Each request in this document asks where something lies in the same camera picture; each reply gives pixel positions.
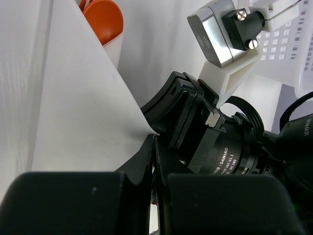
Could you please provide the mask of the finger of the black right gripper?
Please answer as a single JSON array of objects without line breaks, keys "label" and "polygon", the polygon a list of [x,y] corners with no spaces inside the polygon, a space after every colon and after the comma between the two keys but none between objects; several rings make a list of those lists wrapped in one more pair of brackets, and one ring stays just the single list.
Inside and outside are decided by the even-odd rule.
[{"label": "finger of the black right gripper", "polygon": [[174,71],[141,110],[154,130],[181,130],[193,105],[193,77]]}]

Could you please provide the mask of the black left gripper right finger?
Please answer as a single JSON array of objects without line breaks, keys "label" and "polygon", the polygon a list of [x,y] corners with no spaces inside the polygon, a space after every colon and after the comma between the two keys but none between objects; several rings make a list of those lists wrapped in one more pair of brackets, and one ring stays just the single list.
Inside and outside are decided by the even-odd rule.
[{"label": "black left gripper right finger", "polygon": [[301,235],[283,184],[272,176],[197,175],[154,139],[162,235]]}]

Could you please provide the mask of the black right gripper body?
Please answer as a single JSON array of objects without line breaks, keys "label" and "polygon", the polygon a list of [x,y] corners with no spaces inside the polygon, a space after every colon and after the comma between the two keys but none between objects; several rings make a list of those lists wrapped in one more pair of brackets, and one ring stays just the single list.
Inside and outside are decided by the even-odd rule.
[{"label": "black right gripper body", "polygon": [[267,134],[258,112],[245,100],[231,96],[227,102],[241,111],[224,115],[216,104],[218,95],[202,80],[186,73],[172,73],[168,79],[177,115],[179,134],[173,134],[169,148],[172,173],[210,175],[267,174]]}]

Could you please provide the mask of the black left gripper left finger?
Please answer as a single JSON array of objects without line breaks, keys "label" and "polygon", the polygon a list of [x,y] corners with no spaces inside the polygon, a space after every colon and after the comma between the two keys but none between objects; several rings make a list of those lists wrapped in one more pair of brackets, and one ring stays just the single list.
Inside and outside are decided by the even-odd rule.
[{"label": "black left gripper left finger", "polygon": [[3,235],[146,235],[154,139],[113,172],[28,172],[0,206]]}]

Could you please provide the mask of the white paper napkin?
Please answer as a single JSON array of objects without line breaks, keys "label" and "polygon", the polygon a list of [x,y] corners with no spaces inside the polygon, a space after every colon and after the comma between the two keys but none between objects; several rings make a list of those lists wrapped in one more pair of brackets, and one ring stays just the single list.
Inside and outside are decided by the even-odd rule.
[{"label": "white paper napkin", "polygon": [[33,171],[114,171],[154,131],[73,0],[52,3]]}]

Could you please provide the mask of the orange plastic spoon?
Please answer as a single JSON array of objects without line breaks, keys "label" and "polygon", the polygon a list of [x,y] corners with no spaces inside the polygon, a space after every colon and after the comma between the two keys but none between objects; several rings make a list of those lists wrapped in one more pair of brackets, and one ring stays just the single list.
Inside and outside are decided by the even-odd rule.
[{"label": "orange plastic spoon", "polygon": [[93,0],[83,10],[83,15],[103,46],[123,32],[121,9],[112,0]]}]

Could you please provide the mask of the orange plastic fork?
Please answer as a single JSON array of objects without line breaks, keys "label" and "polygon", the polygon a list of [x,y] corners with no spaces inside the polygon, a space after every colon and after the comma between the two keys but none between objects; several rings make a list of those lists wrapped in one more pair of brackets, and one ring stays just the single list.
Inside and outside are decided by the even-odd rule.
[{"label": "orange plastic fork", "polygon": [[80,10],[81,11],[84,11],[84,9],[90,4],[90,3],[92,3],[93,2],[93,0],[81,0],[80,2],[79,2],[79,8],[80,8]]}]

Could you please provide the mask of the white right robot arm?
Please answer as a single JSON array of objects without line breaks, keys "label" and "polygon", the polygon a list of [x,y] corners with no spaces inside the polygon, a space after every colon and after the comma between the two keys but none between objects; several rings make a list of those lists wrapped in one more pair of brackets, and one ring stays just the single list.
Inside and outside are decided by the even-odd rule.
[{"label": "white right robot arm", "polygon": [[153,202],[161,235],[310,235],[313,232],[313,117],[266,131],[247,101],[220,111],[201,79],[172,72],[142,107],[154,140]]}]

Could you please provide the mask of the white perforated plastic basket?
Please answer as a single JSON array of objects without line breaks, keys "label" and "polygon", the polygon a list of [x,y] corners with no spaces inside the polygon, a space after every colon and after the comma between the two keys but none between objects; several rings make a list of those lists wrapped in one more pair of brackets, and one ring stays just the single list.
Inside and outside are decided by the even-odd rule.
[{"label": "white perforated plastic basket", "polygon": [[313,90],[313,2],[299,2],[299,16],[272,32],[257,36],[261,60],[257,76],[294,87],[297,98]]}]

